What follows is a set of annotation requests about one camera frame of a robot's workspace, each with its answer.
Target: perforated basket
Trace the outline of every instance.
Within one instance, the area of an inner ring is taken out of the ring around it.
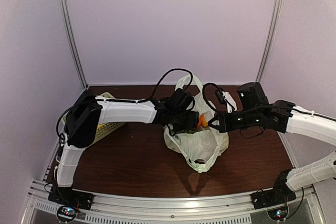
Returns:
[[[101,94],[100,96],[106,97],[106,98],[114,98],[114,96],[111,95],[109,92],[105,92],[105,93]],[[63,116],[62,123],[65,124],[65,121],[66,121],[66,115]],[[124,124],[125,123],[99,124],[98,127],[97,127],[96,136],[94,137],[95,140],[92,144],[95,144],[96,142],[103,139],[104,137],[106,137],[107,135],[109,135],[110,133],[112,133],[113,131],[118,129],[119,127],[123,126]]]

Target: brown wooden table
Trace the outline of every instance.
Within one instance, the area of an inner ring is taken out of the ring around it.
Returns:
[[[238,101],[235,86],[225,86]],[[110,92],[116,98],[148,97],[153,86],[90,87],[95,94]],[[197,93],[196,87],[189,91]],[[213,89],[208,97],[218,107]],[[155,97],[170,96],[173,86],[160,86]],[[253,135],[259,129],[249,129]],[[242,193],[273,186],[291,163],[277,132],[244,139],[229,133],[229,148],[207,172],[198,174],[184,157],[165,146],[159,125],[127,123],[82,155],[74,188],[104,194],[138,197],[192,197]]]

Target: wall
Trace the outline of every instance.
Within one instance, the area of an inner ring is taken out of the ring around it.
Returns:
[[[12,224],[81,92],[59,0],[0,0],[0,55],[0,222]]]
[[[68,0],[87,82],[154,84],[173,67],[204,82],[255,79],[274,0]],[[176,83],[168,76],[163,83]]]
[[[262,80],[269,100],[293,101],[336,117],[336,0],[283,0],[277,33]],[[336,148],[286,134],[300,166]],[[327,223],[336,219],[336,182],[316,185]]]

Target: vertical metal post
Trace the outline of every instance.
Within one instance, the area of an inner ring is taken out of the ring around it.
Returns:
[[[67,33],[67,36],[68,36],[69,45],[70,45],[70,49],[71,49],[71,54],[72,54],[72,57],[73,57],[73,60],[74,60],[74,63],[75,63],[75,67],[76,67],[81,85],[82,85],[83,89],[86,89],[88,87],[88,84],[86,82],[84,72],[83,72],[83,68],[82,68],[82,65],[81,65],[80,60],[79,60],[78,50],[77,50],[76,43],[75,43],[75,38],[74,38],[74,32],[72,31],[72,26],[71,26],[71,22],[70,22],[67,0],[60,0],[60,1],[61,1],[61,8],[62,8],[62,12],[63,12],[63,18],[64,18],[64,23],[65,23],[66,33]]]
[[[264,53],[263,53],[263,57],[262,57],[262,60],[261,60],[261,63],[260,63],[260,67],[259,67],[259,71],[258,71],[256,81],[261,81],[261,79],[264,75],[267,60],[268,60],[268,57],[270,55],[272,43],[273,43],[274,36],[275,36],[275,29],[276,29],[276,26],[277,26],[277,23],[278,23],[281,6],[282,6],[282,0],[274,0],[272,19],[271,19],[271,23],[270,23],[270,26],[269,26],[269,31],[268,31],[268,36],[267,36],[265,48],[264,48]]]

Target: plastic bag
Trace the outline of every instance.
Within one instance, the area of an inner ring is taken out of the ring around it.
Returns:
[[[182,77],[176,84],[175,90],[183,88],[183,85],[189,81],[190,76]],[[203,85],[198,77],[193,77],[193,83],[197,85],[200,92],[195,96],[195,107],[193,111],[199,114],[205,114],[205,120],[208,122],[214,117],[215,112],[209,108],[202,96]],[[227,133],[207,127],[202,131],[190,133],[179,133],[170,136],[168,127],[163,133],[166,146],[178,153],[181,153],[188,165],[199,173],[207,172],[229,146],[229,137]]]

